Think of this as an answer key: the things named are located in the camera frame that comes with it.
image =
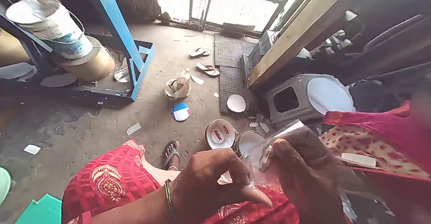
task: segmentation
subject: bangle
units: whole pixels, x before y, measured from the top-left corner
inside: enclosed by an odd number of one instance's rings
[[[177,216],[175,215],[175,210],[174,210],[174,207],[172,206],[171,192],[169,191],[169,183],[170,182],[171,182],[170,179],[165,180],[166,200],[168,201],[168,207],[172,211],[172,215],[174,216],[174,223],[176,223]]]

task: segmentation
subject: cloth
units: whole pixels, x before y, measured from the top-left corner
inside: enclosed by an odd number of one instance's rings
[[[337,126],[322,134],[320,140],[332,153],[341,157],[344,152],[369,156],[377,160],[377,167],[387,171],[423,178],[430,174],[414,161],[385,143],[381,137],[359,126]]]
[[[408,159],[414,160],[428,173],[431,172],[431,133],[407,115],[407,106],[383,113],[328,111],[323,123],[355,125],[377,133],[385,143]]]
[[[72,178],[62,201],[63,224],[90,224],[91,217],[140,199],[160,188],[160,184],[143,168],[142,145],[131,139],[89,162]],[[280,187],[260,187],[273,203],[262,208],[251,202],[221,207],[204,223],[299,224],[299,214]]]

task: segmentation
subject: rubber mat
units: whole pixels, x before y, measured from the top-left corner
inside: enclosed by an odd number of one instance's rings
[[[245,85],[242,79],[243,75],[241,74],[241,69],[236,67],[224,67],[220,66],[220,75],[219,75],[219,92],[220,95],[220,111],[224,113],[229,112],[229,108],[227,106],[227,102],[229,96],[233,94],[239,94],[244,97]]]
[[[250,54],[258,42],[258,39],[249,37],[235,39],[216,34],[214,36],[215,65],[239,68],[237,63],[238,56],[240,56],[243,50],[245,54]]]

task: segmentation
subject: human hand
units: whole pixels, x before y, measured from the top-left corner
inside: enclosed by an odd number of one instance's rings
[[[281,187],[299,211],[301,223],[346,223],[337,190],[336,160],[309,129],[277,139],[272,161]]]
[[[233,183],[219,185],[217,180],[226,171]],[[250,186],[245,164],[230,148],[193,155],[169,189],[179,223],[201,223],[218,208],[243,201],[272,207],[264,193]]]

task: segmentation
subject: wooden beam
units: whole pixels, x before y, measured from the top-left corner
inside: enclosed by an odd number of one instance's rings
[[[305,7],[299,8],[302,11],[254,67],[248,78],[249,87],[256,87],[268,80],[300,50],[342,17],[349,9],[348,1],[310,0]]]

